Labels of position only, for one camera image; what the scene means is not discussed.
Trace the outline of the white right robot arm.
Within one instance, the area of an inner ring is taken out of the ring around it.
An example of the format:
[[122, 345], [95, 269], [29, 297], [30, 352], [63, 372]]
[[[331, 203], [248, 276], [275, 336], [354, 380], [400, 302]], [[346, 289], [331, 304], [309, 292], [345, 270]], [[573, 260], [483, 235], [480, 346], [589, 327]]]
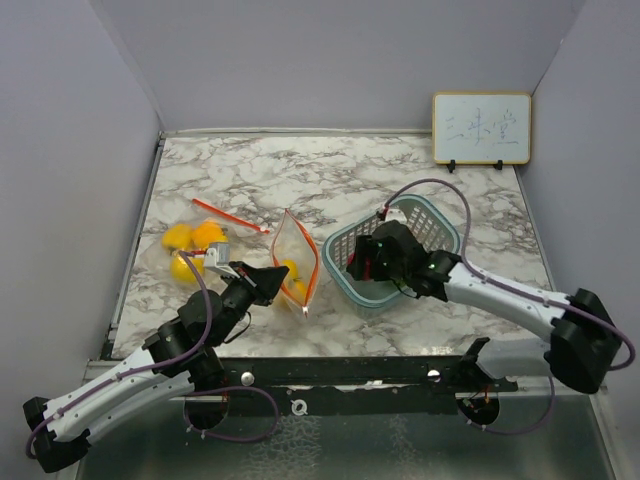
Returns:
[[416, 297], [478, 308], [520, 326], [539, 339], [523, 347], [542, 357], [532, 374], [553, 376], [580, 393], [599, 390], [623, 342], [595, 294], [536, 290], [495, 276], [459, 254], [426, 250], [396, 220], [357, 236], [346, 270], [356, 281], [391, 281]]

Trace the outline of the yellow toy bell pepper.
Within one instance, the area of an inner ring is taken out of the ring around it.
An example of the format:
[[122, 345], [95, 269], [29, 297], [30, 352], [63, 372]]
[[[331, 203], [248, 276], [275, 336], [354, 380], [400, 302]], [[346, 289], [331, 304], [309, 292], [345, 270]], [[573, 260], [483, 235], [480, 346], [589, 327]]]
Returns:
[[176, 250], [188, 251], [192, 247], [193, 227], [179, 223], [165, 231], [161, 238], [161, 246], [168, 252]]

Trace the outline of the clear orange-zip bag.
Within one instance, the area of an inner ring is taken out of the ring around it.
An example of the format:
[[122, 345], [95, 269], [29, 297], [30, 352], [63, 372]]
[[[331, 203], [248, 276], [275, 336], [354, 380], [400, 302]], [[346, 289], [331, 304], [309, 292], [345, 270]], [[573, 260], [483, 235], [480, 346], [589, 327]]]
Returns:
[[[284, 214], [276, 229], [270, 246], [270, 257], [274, 266], [283, 266], [284, 259], [294, 260], [301, 276], [307, 283], [306, 304], [303, 311], [288, 308], [300, 319], [308, 319], [311, 315], [312, 303], [317, 291], [320, 275], [320, 255], [310, 233], [289, 209]], [[283, 301], [282, 284], [279, 297]]]
[[270, 232], [265, 224], [192, 199], [149, 227], [136, 260], [135, 284], [161, 296], [186, 298], [200, 289], [196, 269], [208, 288], [220, 288], [224, 283], [204, 265], [208, 247], [223, 246], [231, 260], [244, 260]]

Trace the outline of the orange-yellow toy bell pepper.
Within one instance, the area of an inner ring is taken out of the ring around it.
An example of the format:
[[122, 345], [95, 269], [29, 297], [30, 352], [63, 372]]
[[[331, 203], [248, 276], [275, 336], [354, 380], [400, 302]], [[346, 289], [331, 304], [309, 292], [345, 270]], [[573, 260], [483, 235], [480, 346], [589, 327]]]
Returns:
[[307, 283], [301, 276], [294, 260], [284, 259], [281, 264], [288, 268], [288, 273], [283, 283], [285, 287], [285, 290], [282, 292], [283, 301], [291, 309], [303, 311], [306, 304]]

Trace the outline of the yellow toy lemon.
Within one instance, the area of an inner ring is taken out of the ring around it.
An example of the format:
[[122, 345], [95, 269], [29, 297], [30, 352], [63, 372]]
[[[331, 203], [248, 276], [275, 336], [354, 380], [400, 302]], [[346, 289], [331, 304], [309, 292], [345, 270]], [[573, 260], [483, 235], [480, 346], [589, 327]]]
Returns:
[[192, 243], [197, 250], [206, 250], [212, 243], [227, 243], [224, 229], [213, 220], [205, 220], [192, 232]]

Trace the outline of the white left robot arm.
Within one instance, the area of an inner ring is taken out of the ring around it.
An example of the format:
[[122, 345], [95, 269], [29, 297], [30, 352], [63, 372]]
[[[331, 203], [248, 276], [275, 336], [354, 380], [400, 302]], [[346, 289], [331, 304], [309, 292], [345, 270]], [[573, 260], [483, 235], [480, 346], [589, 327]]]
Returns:
[[194, 292], [144, 344], [125, 360], [73, 392], [55, 399], [34, 397], [23, 405], [31, 430], [26, 456], [47, 472], [82, 459], [99, 436], [139, 409], [184, 395], [227, 397], [238, 391], [228, 380], [217, 346], [232, 340], [232, 330], [251, 306], [273, 303], [289, 270], [230, 264], [226, 287]]

